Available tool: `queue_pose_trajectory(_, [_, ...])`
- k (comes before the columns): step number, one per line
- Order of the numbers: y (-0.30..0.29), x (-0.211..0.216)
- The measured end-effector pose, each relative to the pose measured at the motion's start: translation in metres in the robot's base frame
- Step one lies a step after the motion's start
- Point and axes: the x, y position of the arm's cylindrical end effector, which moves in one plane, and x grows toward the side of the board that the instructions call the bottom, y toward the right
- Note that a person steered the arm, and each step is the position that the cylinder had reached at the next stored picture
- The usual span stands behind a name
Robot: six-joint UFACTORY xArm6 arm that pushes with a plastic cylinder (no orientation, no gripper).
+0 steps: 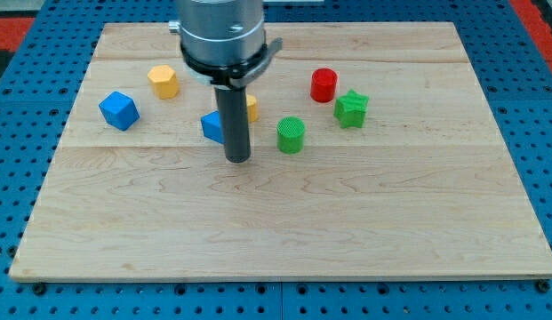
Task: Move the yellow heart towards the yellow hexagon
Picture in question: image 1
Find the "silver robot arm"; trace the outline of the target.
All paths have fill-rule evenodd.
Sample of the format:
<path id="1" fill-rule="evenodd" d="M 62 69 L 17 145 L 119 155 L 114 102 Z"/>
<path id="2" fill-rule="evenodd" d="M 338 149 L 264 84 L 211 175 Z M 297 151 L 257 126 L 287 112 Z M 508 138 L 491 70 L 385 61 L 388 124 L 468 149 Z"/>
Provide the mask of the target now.
<path id="1" fill-rule="evenodd" d="M 185 64 L 199 81 L 222 90 L 244 88 L 268 68 L 283 40 L 267 42 L 261 0 L 177 0 Z"/>

